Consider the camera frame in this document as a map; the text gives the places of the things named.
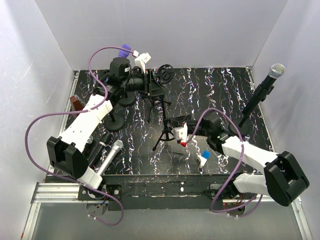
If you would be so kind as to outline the black round-base mic stand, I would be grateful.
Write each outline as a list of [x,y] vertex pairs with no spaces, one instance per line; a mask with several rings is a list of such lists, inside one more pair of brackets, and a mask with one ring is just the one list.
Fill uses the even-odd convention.
[[110,112],[104,119],[104,126],[109,132],[117,132],[124,127],[125,117],[114,111]]

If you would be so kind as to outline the black shotgun microphone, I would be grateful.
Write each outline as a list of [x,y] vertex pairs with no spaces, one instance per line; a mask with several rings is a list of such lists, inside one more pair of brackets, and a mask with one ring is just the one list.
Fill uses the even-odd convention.
[[89,157],[89,166],[93,167],[97,161],[100,159],[102,155],[102,151],[107,147],[108,143],[111,140],[112,135],[110,133],[105,133],[101,139],[99,140],[96,148],[94,149],[93,153]]

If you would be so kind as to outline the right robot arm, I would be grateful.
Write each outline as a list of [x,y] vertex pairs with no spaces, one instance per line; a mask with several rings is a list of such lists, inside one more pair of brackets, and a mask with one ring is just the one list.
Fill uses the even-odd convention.
[[224,156],[241,160],[259,173],[235,173],[225,187],[218,192],[237,199],[243,194],[270,196],[281,206],[289,206],[309,186],[310,182],[296,160],[288,151],[276,153],[241,142],[239,137],[222,127],[218,116],[197,121],[191,115],[171,117],[168,125],[173,136],[182,146],[187,144],[188,135],[206,137],[208,146]]

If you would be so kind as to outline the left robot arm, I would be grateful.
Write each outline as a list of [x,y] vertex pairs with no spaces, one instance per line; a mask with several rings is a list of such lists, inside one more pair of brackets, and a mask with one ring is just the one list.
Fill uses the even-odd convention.
[[103,199],[107,191],[101,184],[101,173],[90,167],[89,160],[84,155],[86,144],[125,93],[138,91],[148,96],[161,93],[162,86],[146,69],[146,63],[150,59],[149,53],[142,53],[134,59],[135,66],[132,67],[129,59],[115,57],[109,65],[109,70],[100,78],[102,86],[89,97],[84,107],[85,112],[79,113],[59,136],[50,137],[47,141],[50,164],[90,187],[89,194],[95,200]]

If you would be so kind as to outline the black glitter microphone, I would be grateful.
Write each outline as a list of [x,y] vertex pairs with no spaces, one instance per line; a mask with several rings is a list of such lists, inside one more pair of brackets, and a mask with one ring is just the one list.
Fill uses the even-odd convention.
[[83,156],[88,160],[88,164],[91,165],[93,159],[95,158],[95,151],[96,151],[96,146],[95,146],[95,140],[93,136],[91,135],[88,139],[87,142],[84,146],[83,149]]

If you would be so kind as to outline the small black tripod stand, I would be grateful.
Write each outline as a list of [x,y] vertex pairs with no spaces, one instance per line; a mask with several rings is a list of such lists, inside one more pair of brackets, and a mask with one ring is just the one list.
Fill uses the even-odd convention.
[[152,148],[152,151],[154,152],[157,149],[157,146],[160,142],[170,142],[174,140],[174,134],[172,133],[172,128],[168,126],[168,118],[166,116],[166,107],[165,107],[165,95],[162,94],[159,96],[160,102],[161,102],[161,109],[162,109],[162,121],[163,121],[163,129],[161,132],[160,137],[158,138],[155,146]]

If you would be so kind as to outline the black tripod stand with shockmount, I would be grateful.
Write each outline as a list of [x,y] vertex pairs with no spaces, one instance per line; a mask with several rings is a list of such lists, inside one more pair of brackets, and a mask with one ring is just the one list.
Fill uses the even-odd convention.
[[[168,84],[175,76],[173,67],[170,64],[161,65],[156,73],[153,73],[155,80],[164,88],[164,85]],[[143,100],[147,99],[150,102],[150,110],[147,118],[147,122],[150,122],[152,110],[161,104],[159,96],[147,96],[144,92],[140,93]]]

